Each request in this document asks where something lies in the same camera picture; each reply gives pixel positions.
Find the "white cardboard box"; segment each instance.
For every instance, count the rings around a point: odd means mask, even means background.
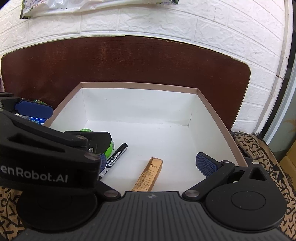
[[[52,129],[107,131],[128,149],[102,178],[124,194],[151,157],[163,160],[152,191],[180,194],[205,177],[195,157],[247,166],[229,131],[198,89],[143,83],[80,83],[44,124]]]

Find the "green tape roll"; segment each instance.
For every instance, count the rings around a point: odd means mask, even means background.
[[[109,148],[104,153],[107,158],[111,155],[111,153],[112,153],[113,150],[114,150],[114,142],[111,141],[111,144],[110,144]]]
[[[85,129],[81,129],[80,131],[87,131],[87,132],[92,132],[92,130],[90,130],[90,129],[87,129],[87,128],[85,128]]]

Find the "white brick wall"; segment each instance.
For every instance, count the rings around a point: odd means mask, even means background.
[[[139,35],[209,48],[247,63],[250,84],[233,126],[252,132],[269,97],[281,53],[285,0],[179,0],[20,20],[21,0],[0,10],[0,57],[12,50],[79,36]]]

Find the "screw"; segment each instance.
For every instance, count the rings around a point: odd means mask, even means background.
[[[81,135],[76,135],[77,138],[81,139],[81,140],[86,140],[86,137],[81,136]]]
[[[199,191],[196,191],[196,190],[187,190],[186,192],[185,192],[185,195],[187,196],[187,197],[198,197],[199,196]]]
[[[149,195],[148,195],[148,198],[150,198],[150,199],[156,198],[156,195],[154,195],[154,194],[149,194]]]
[[[115,190],[108,190],[104,192],[104,196],[108,198],[115,198],[119,195],[119,193]]]
[[[92,160],[92,161],[98,161],[98,160],[100,160],[100,157],[97,156],[97,155],[95,155],[95,154],[93,154],[93,153],[85,152],[85,153],[84,153],[84,156],[85,156],[87,159],[90,159],[90,160]]]

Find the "blue gripper pad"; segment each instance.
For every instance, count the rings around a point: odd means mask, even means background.
[[[213,174],[221,167],[221,163],[217,162],[215,159],[210,156],[204,154],[203,152],[199,152],[196,155],[196,167],[198,170],[202,172],[206,177]]]
[[[21,100],[19,103],[16,103],[15,110],[17,110],[20,115],[42,119],[49,119],[53,114],[53,109],[51,106],[38,104],[27,100]]]
[[[105,169],[105,167],[106,167],[107,157],[106,157],[106,155],[104,153],[99,154],[99,157],[101,158],[101,161],[102,161],[101,162],[100,171],[99,171],[99,173],[101,173]]]

